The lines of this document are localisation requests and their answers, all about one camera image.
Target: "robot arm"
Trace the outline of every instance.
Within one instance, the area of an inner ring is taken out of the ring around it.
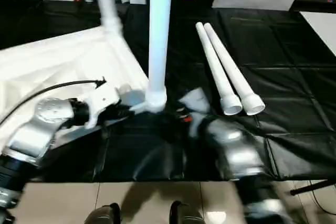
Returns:
[[[83,102],[48,98],[36,105],[32,118],[10,136],[0,155],[0,224],[14,221],[7,209],[18,204],[26,183],[55,142],[56,132],[75,125],[91,129],[99,120],[134,114],[119,103],[115,89],[105,83]]]

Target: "white pipe connector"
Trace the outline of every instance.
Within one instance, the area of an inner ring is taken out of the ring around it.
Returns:
[[[151,112],[162,111],[167,101],[164,85],[171,0],[150,0],[149,83],[146,102]]]
[[[108,33],[121,33],[121,23],[114,0],[98,0],[101,23]]]
[[[260,96],[254,93],[251,86],[248,84],[240,69],[231,58],[230,54],[224,47],[212,26],[209,23],[206,23],[204,28],[225,68],[227,75],[229,76],[241,99],[241,103],[243,104],[243,108],[246,114],[256,115],[263,111],[265,109],[264,102]]]
[[[239,97],[232,90],[231,84],[225,75],[224,69],[211,45],[203,24],[198,22],[196,29],[217,86],[223,112],[225,115],[238,114],[242,110],[242,104]]]

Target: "black mat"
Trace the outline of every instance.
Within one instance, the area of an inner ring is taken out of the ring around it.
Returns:
[[[0,47],[99,25],[94,5],[3,2]],[[149,11],[119,6],[124,36],[148,71]],[[266,104],[256,116],[231,117],[256,136],[256,147],[276,180],[327,179],[336,174],[336,57],[295,12],[243,9],[172,10],[166,87],[169,103],[202,87],[214,113],[219,97],[195,23],[210,22],[252,88]],[[141,114],[111,129],[48,153],[35,180],[117,182],[227,180],[207,150],[161,115]]]

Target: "tiled floor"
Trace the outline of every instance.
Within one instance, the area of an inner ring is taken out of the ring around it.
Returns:
[[[288,194],[290,189],[307,184],[274,183],[294,223],[336,224],[336,216],[323,213],[312,193]],[[326,210],[336,212],[334,186],[316,190],[315,195]],[[18,224],[80,224],[95,207],[116,202],[122,209],[123,223],[167,224],[175,200],[197,208],[207,224],[245,224],[241,202],[230,182],[29,184],[12,214]]]

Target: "white pvc pipe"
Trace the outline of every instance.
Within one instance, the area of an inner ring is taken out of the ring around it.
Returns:
[[[231,58],[230,54],[224,47],[212,26],[209,23],[206,23],[204,28],[225,68],[227,75],[230,77],[233,86],[239,94],[246,114],[255,115],[263,111],[265,108],[264,102],[260,96],[254,93],[251,86],[248,84],[245,77]]]
[[[198,22],[196,29],[217,86],[223,112],[225,115],[235,115],[242,110],[242,104],[238,96],[236,96],[232,90],[231,84],[225,75],[224,69],[211,45],[203,24]]]
[[[148,109],[159,112],[167,101],[164,85],[171,0],[150,0]]]
[[[114,0],[98,0],[101,13],[101,22],[107,32],[119,33],[121,23],[116,11],[116,3]]]

